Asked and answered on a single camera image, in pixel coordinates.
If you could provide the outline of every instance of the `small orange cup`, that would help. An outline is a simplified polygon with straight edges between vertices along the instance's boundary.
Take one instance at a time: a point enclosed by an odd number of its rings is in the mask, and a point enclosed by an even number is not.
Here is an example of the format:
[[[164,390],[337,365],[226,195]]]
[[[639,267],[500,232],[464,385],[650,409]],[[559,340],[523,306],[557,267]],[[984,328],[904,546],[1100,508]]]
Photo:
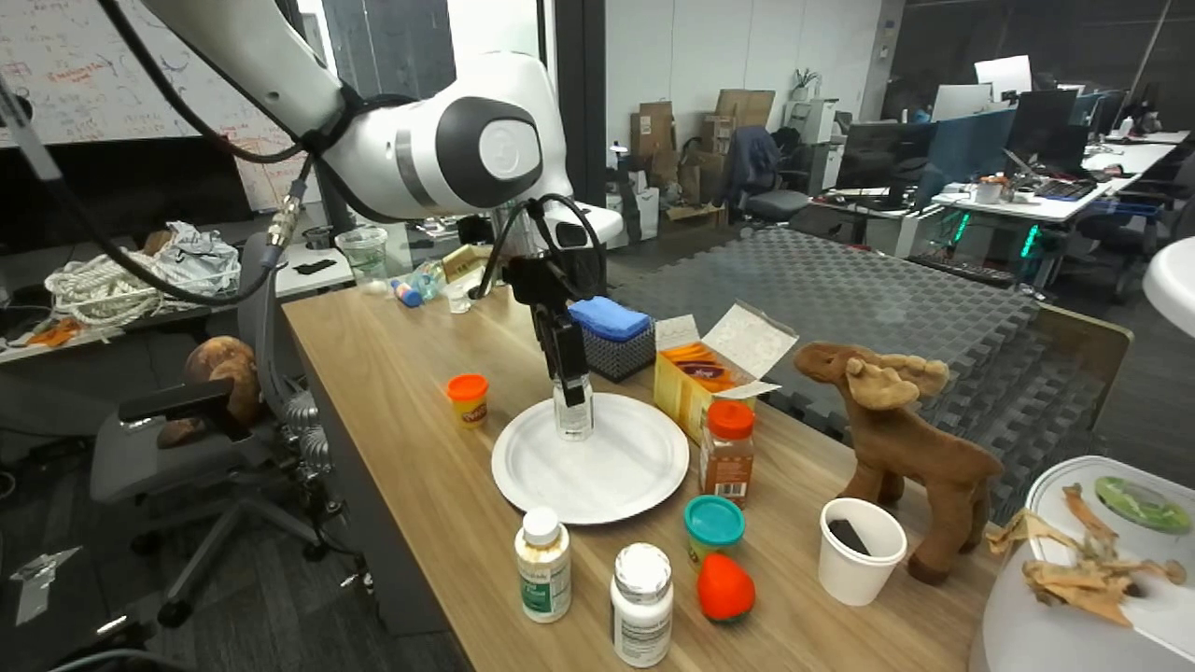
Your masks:
[[[486,390],[490,390],[490,379],[481,372],[455,372],[450,379],[450,400],[455,419],[464,420],[486,419]]]

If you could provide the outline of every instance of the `pill bottle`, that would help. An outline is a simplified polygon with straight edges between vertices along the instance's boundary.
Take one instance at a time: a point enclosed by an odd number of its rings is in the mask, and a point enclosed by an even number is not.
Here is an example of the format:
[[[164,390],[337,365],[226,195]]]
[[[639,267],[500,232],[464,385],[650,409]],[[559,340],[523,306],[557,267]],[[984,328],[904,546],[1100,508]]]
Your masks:
[[[531,508],[517,533],[523,610],[557,622],[572,603],[572,546],[553,508]]]
[[[742,500],[754,469],[754,406],[746,400],[712,400],[703,436],[703,491]]]
[[[673,562],[659,546],[627,546],[608,579],[612,649],[633,668],[653,668],[673,647]]]

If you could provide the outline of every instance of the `wooden table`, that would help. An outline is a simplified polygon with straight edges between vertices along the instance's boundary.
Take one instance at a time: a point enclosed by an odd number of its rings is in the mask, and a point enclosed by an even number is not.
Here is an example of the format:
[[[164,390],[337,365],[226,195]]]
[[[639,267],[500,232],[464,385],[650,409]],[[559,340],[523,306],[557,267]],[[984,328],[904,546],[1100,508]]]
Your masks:
[[[520,512],[490,477],[498,433],[548,394],[546,362],[527,306],[490,296],[452,316],[440,302],[403,311],[368,292],[337,292],[284,306],[324,403],[333,454],[348,450],[379,487],[391,531],[406,541],[429,594],[446,607],[473,668],[620,668],[608,647],[608,576],[633,541],[653,541],[675,571],[675,630],[666,668],[969,668],[970,642],[996,562],[974,551],[946,587],[923,587],[899,568],[877,603],[844,607],[817,587],[817,512],[844,487],[853,450],[777,409],[754,433],[759,474],[746,500],[740,561],[759,583],[759,607],[740,627],[712,627],[694,603],[694,562],[681,508],[694,481],[659,512],[620,527],[576,533],[572,610],[538,627],[520,610],[517,551]],[[455,368],[493,379],[486,420],[470,425],[446,403]],[[650,378],[620,390],[650,394]],[[910,541],[923,531],[923,496],[899,520]]]

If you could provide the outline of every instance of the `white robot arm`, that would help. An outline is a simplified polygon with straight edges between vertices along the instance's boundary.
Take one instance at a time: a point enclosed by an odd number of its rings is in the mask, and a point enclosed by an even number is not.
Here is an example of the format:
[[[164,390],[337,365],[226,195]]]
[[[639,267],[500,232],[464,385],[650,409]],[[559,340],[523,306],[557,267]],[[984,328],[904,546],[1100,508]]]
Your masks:
[[[429,100],[363,106],[272,0],[145,6],[330,165],[360,213],[391,220],[517,209],[503,276],[533,311],[559,428],[590,428],[593,394],[569,299],[600,288],[600,241],[618,225],[599,232],[572,204],[557,85],[533,57],[493,53]]]

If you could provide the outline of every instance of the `brown stuffed animal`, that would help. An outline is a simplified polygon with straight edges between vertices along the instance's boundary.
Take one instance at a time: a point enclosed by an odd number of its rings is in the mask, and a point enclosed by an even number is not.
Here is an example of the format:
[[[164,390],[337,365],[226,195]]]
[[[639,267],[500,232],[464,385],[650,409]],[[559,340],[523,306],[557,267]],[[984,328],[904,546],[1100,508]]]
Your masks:
[[[186,385],[232,379],[228,419],[253,425],[261,415],[258,403],[258,362],[253,350],[232,337],[215,337],[186,355]],[[160,425],[156,444],[175,447],[202,436],[206,419],[173,419]]]
[[[834,385],[844,394],[854,477],[844,496],[898,508],[904,477],[927,485],[930,527],[910,551],[907,571],[923,583],[943,583],[960,551],[974,547],[986,527],[986,487],[1003,469],[990,450],[943,433],[910,406],[937,394],[950,365],[937,357],[874,355],[844,344],[806,344],[797,368]]]

